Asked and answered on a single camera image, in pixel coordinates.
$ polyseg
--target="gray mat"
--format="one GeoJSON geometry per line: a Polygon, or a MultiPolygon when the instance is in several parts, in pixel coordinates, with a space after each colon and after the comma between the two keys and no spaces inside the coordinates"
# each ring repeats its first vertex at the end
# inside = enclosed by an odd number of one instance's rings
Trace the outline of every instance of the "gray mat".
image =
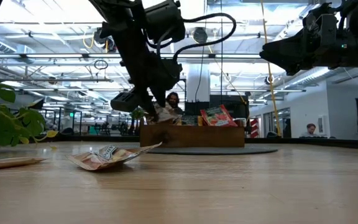
{"type": "Polygon", "coordinates": [[[184,154],[184,155],[244,155],[277,152],[278,149],[263,146],[244,147],[158,147],[149,151],[154,154],[184,154]]]}

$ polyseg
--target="man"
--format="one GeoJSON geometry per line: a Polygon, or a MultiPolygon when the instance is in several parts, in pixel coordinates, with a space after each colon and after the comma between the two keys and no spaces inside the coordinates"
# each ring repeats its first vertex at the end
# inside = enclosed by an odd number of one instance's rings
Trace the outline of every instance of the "man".
{"type": "Polygon", "coordinates": [[[315,134],[314,131],[316,130],[316,125],[308,124],[306,125],[307,132],[303,133],[300,137],[301,138],[310,138],[310,137],[319,137],[318,134],[315,134]]]}
{"type": "Polygon", "coordinates": [[[168,94],[166,101],[167,103],[169,103],[169,105],[172,107],[173,111],[177,115],[183,114],[183,110],[178,107],[179,104],[178,93],[171,92],[170,94],[168,94]]]}

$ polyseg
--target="wooden box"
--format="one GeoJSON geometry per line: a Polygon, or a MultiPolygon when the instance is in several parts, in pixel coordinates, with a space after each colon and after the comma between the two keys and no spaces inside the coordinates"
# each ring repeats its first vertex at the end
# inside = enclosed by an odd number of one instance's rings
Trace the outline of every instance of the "wooden box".
{"type": "Polygon", "coordinates": [[[142,125],[140,146],[244,147],[244,127],[142,125]]]}

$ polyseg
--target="wooden table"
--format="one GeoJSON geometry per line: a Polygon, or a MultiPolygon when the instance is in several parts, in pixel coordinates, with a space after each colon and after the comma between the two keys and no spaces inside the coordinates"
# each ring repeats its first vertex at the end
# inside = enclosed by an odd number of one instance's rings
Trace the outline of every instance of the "wooden table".
{"type": "Polygon", "coordinates": [[[0,156],[51,157],[0,170],[0,223],[358,224],[357,149],[276,145],[278,152],[245,156],[146,154],[104,172],[65,158],[105,145],[0,147],[0,156]]]}

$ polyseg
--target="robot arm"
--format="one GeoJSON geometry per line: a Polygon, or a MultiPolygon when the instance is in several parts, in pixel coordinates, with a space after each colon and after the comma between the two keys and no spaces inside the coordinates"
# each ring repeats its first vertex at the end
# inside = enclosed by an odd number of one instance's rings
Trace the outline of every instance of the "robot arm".
{"type": "Polygon", "coordinates": [[[303,19],[301,31],[265,44],[260,56],[285,69],[287,75],[318,66],[358,67],[358,0],[342,1],[336,9],[324,3],[311,10],[303,19]],[[337,12],[342,17],[338,28],[337,12]]]}
{"type": "Polygon", "coordinates": [[[166,0],[156,6],[143,8],[141,0],[89,0],[104,17],[100,38],[110,35],[122,58],[120,63],[127,68],[134,85],[130,92],[122,92],[111,100],[114,110],[131,112],[141,106],[155,116],[153,96],[160,106],[165,106],[165,92],[172,89],[180,79],[182,67],[177,62],[178,54],[192,47],[217,44],[229,38],[236,30],[236,21],[225,13],[201,16],[196,19],[183,19],[179,1],[166,0]],[[226,16],[233,21],[232,31],[222,39],[201,44],[193,44],[178,50],[172,59],[161,58],[160,49],[172,42],[185,38],[184,22],[196,22],[216,16],[226,16]],[[147,45],[157,49],[149,51],[147,45]]]}

